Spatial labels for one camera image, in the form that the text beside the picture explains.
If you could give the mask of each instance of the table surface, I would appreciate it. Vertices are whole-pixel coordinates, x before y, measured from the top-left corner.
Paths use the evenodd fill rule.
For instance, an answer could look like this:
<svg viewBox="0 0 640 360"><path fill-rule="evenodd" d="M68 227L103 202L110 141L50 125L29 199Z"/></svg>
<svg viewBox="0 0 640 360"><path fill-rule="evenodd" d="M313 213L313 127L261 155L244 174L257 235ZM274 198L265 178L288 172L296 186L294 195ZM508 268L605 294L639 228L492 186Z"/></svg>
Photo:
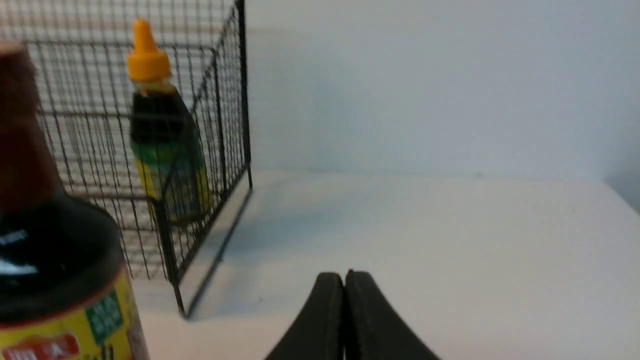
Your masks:
<svg viewBox="0 0 640 360"><path fill-rule="evenodd" d="M640 359L640 217L605 184L295 172L255 180L193 321L178 315L168 284L135 281L152 359L262 359L316 275L350 268L372 273L445 360Z"/></svg>

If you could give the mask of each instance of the plastic bottle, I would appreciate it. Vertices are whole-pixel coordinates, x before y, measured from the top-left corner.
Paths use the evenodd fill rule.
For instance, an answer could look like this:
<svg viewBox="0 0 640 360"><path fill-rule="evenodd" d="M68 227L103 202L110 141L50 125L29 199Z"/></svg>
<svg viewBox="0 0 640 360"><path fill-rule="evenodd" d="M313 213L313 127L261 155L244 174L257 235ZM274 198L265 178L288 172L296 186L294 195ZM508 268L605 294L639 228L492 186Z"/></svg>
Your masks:
<svg viewBox="0 0 640 360"><path fill-rule="evenodd" d="M166 201L171 223L197 220L211 208L198 129L171 82L169 57L143 19L134 24L128 62L136 86L131 147L141 183L147 196Z"/></svg>
<svg viewBox="0 0 640 360"><path fill-rule="evenodd" d="M65 193L34 73L22 45L0 42L0 357L148 359L120 231Z"/></svg>

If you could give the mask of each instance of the orange bottle cap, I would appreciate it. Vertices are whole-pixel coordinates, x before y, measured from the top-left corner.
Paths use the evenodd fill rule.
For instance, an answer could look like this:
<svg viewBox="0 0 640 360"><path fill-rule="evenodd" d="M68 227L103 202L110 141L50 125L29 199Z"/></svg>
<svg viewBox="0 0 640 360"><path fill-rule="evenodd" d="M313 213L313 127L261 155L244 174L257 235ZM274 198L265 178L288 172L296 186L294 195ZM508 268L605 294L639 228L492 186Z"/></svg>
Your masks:
<svg viewBox="0 0 640 360"><path fill-rule="evenodd" d="M129 53L129 77L137 83L150 83L171 76L171 63L166 52L159 50L145 19L133 24L133 52Z"/></svg>

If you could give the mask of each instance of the white wall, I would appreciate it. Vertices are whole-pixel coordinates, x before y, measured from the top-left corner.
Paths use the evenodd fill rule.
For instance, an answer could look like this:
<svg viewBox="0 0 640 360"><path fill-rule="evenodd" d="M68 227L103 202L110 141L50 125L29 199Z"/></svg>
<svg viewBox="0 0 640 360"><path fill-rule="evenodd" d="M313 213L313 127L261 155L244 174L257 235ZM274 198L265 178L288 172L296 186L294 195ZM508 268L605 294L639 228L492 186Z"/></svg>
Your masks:
<svg viewBox="0 0 640 360"><path fill-rule="evenodd" d="M248 2L255 166L612 179L640 206L640 1Z"/></svg>

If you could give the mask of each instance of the black wire mesh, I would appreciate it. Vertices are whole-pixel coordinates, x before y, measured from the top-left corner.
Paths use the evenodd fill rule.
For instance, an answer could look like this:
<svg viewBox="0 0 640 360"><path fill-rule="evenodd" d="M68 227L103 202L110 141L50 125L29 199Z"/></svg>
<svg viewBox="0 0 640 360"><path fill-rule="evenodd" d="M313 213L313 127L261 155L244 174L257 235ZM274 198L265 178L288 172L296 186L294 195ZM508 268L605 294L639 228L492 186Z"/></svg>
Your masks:
<svg viewBox="0 0 640 360"><path fill-rule="evenodd" d="M126 59L138 16L170 57L184 101L176 114L132 113ZM69 194L117 221L133 277L178 284L250 162L244 1L4 0L0 36L23 41L36 63L41 127ZM154 191L136 166L134 120L153 124L152 136L180 123Z"/></svg>

